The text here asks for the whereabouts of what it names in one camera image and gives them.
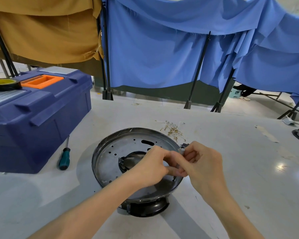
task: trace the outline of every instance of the tangled wires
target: tangled wires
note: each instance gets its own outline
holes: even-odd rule
[[[177,137],[178,137],[178,136],[183,137],[184,141],[186,141],[186,139],[185,139],[183,133],[182,133],[181,131],[178,130],[180,124],[181,124],[181,123],[182,123],[182,124],[185,124],[184,122],[179,122],[179,123],[178,123],[178,126],[177,126],[176,124],[172,123],[172,122],[167,121],[167,120],[166,120],[165,122],[161,122],[161,123],[165,123],[165,126],[164,126],[161,130],[164,129],[164,131],[166,131],[166,129],[169,129],[169,132],[168,132],[167,135],[168,135],[168,136],[172,135],[172,136],[173,136],[173,139],[176,140],[176,142],[177,142]]]

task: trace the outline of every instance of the right hand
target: right hand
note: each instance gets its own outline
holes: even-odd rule
[[[185,148],[183,156],[175,151],[171,156],[180,165],[178,172],[189,175],[193,187],[211,207],[230,196],[219,152],[194,141]]]

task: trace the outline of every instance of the hand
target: hand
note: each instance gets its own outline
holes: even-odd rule
[[[223,174],[222,155],[196,141],[185,148],[184,155],[172,151],[172,160],[179,165],[179,173],[187,173],[193,187],[211,207],[229,195]]]
[[[135,179],[139,180],[141,188],[144,188],[157,184],[167,174],[182,176],[176,166],[177,162],[172,159],[170,151],[153,146],[129,172],[134,173]]]

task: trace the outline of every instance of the tape roll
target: tape roll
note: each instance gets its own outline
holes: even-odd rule
[[[16,90],[21,88],[22,86],[20,81],[13,79],[0,79],[0,91]]]

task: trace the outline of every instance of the orange compartment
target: orange compartment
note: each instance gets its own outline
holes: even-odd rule
[[[36,76],[31,79],[22,81],[21,86],[43,89],[63,79],[64,79],[63,77],[59,77],[59,76],[41,75],[41,76]]]

